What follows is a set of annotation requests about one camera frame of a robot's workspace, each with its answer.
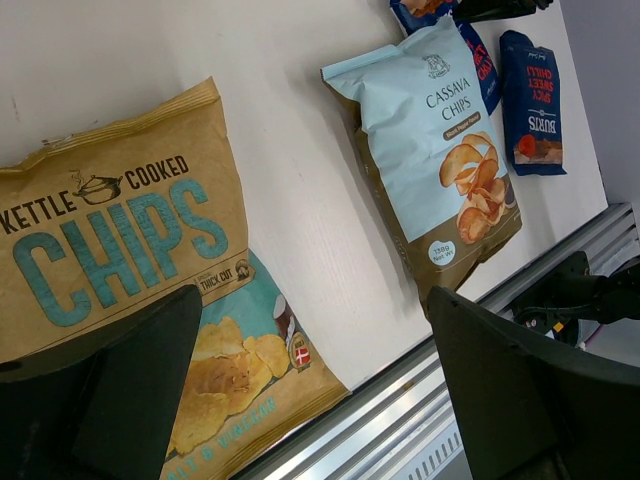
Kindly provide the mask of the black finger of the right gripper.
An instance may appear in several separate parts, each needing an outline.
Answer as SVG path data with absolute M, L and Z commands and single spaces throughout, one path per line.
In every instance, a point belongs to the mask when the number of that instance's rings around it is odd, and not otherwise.
M 463 0 L 453 9 L 457 22 L 475 23 L 518 18 L 545 10 L 553 0 Z

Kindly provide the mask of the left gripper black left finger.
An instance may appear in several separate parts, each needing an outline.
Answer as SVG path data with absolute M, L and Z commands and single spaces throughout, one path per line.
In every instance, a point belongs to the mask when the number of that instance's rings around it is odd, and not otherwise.
M 1 365 L 4 479 L 157 479 L 202 313 L 193 285 Z

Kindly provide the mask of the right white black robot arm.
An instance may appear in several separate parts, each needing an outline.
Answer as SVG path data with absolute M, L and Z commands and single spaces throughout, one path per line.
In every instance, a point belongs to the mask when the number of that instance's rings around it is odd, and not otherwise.
M 598 321 L 620 319 L 639 304 L 638 286 L 615 272 L 639 253 L 635 217 L 630 205 L 607 202 L 560 5 L 480 24 L 496 61 L 507 30 L 556 55 L 567 172 L 510 176 L 522 228 L 459 292 L 542 334 L 593 345 Z

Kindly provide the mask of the blue spicy sweet chilli bag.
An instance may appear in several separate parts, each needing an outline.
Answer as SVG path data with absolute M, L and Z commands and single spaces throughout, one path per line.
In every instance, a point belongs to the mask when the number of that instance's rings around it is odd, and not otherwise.
M 452 16 L 458 1 L 452 0 L 390 0 L 389 7 L 406 36 L 435 25 L 441 17 Z M 497 69 L 480 36 L 469 23 L 455 20 L 455 25 L 472 52 L 482 98 L 489 114 L 498 107 L 501 99 Z

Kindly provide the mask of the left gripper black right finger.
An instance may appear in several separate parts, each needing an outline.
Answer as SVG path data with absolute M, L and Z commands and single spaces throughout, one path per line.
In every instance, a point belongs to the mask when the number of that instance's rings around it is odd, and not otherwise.
M 475 479 L 636 479 L 639 370 L 442 287 L 426 299 Z

